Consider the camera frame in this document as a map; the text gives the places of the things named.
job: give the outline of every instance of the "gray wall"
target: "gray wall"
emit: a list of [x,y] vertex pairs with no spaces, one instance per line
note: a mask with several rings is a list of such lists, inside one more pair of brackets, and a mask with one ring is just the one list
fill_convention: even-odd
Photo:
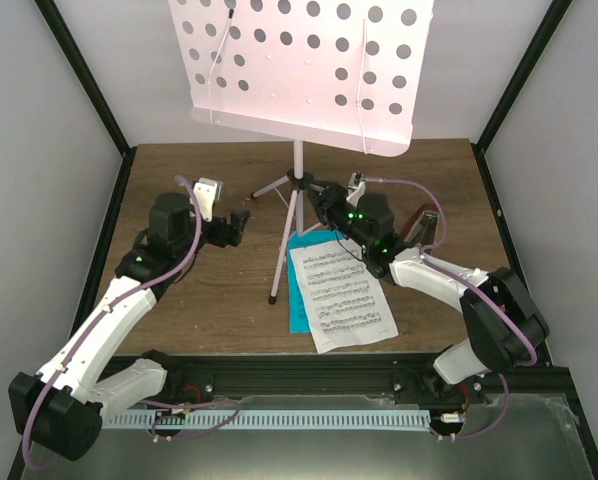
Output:
[[489,163],[598,445],[598,0],[573,2]]
[[[130,143],[274,139],[190,119],[190,87],[167,0],[57,4]],[[476,140],[549,4],[436,0],[414,136]],[[241,5],[249,8],[248,0]]]
[[34,2],[0,2],[0,478],[8,384],[67,338],[119,161]]

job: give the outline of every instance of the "black metal frame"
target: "black metal frame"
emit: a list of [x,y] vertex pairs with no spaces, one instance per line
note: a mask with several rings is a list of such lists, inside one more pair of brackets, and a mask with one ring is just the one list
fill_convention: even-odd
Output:
[[[501,210],[497,191],[492,182],[486,151],[492,143],[508,112],[521,92],[525,82],[548,45],[559,22],[572,0],[553,0],[539,28],[533,36],[515,73],[506,87],[497,107],[488,121],[473,152],[488,199],[497,222],[511,269],[525,282],[521,264]],[[103,228],[97,242],[90,271],[84,286],[81,301],[73,324],[73,332],[79,328],[95,304],[97,290],[103,273],[103,266],[115,229],[119,209],[130,177],[135,148],[130,148],[108,104],[101,93],[79,48],[70,34],[66,23],[53,0],[35,0],[48,26],[61,46],[75,74],[93,103],[101,121],[117,146],[123,161]],[[217,395],[243,397],[249,395],[394,395],[397,403],[415,401],[424,408],[438,407],[434,401],[426,403],[415,398],[407,388],[394,391],[396,383],[406,384],[408,377],[418,374],[434,358],[435,353],[411,354],[365,354],[365,355],[288,355],[247,357],[177,357],[181,369],[189,380],[213,386]],[[577,426],[595,478],[598,479],[598,451],[581,408],[570,372],[566,368],[551,366],[550,355],[544,347],[539,351],[541,363],[532,368],[515,369],[506,375],[513,393],[564,394],[571,410],[579,417]],[[136,357],[113,357],[104,371],[104,376],[114,374],[129,366]],[[483,393],[501,392],[496,376],[481,380]],[[9,479],[19,479],[23,474],[23,460],[19,449],[13,462]]]

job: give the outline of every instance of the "sheet music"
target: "sheet music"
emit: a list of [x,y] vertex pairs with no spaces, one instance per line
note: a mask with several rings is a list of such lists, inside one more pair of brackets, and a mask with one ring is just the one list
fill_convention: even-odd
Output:
[[[361,248],[341,243],[356,257]],[[398,335],[379,281],[338,242],[290,250],[318,353]]]

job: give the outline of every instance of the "blue book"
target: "blue book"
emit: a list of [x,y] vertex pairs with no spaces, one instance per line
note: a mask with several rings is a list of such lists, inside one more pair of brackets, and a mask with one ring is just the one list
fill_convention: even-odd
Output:
[[292,257],[290,250],[293,248],[304,248],[312,245],[319,245],[320,243],[330,242],[336,240],[335,232],[319,231],[308,232],[305,235],[293,235],[288,241],[288,251],[286,258],[288,261],[288,290],[290,303],[290,333],[310,333],[308,325],[308,316],[306,315],[306,308],[303,304],[303,298],[299,291],[299,284],[297,283],[297,276],[295,275],[295,267],[292,264]]

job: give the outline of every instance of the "brown wood surface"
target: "brown wood surface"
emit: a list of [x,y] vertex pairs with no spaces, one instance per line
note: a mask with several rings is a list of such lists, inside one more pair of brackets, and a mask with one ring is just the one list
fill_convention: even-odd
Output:
[[[306,144],[306,171],[322,180],[346,184],[351,172],[408,178],[421,182],[439,198],[448,220],[445,245],[436,253],[464,266],[492,270],[506,264],[488,200],[465,139],[414,141],[397,158],[364,156]],[[224,182],[215,214],[249,209],[251,219],[238,248],[206,246],[193,271],[172,286],[156,307],[128,335],[118,353],[149,349],[166,353],[312,353],[309,334],[288,333],[288,287],[282,275],[277,304],[268,295],[286,209],[275,192],[251,201],[250,193],[281,177],[292,165],[292,145],[279,143],[142,145],[132,167],[121,213],[103,276],[107,288],[114,268],[146,228],[148,210],[160,193],[178,191],[176,174]],[[395,228],[424,202],[413,188],[370,186],[388,194]],[[281,191],[288,198],[288,186]],[[316,222],[306,202],[306,226]],[[384,285],[399,336],[362,347],[361,352],[439,350],[465,338],[461,315],[432,298]]]

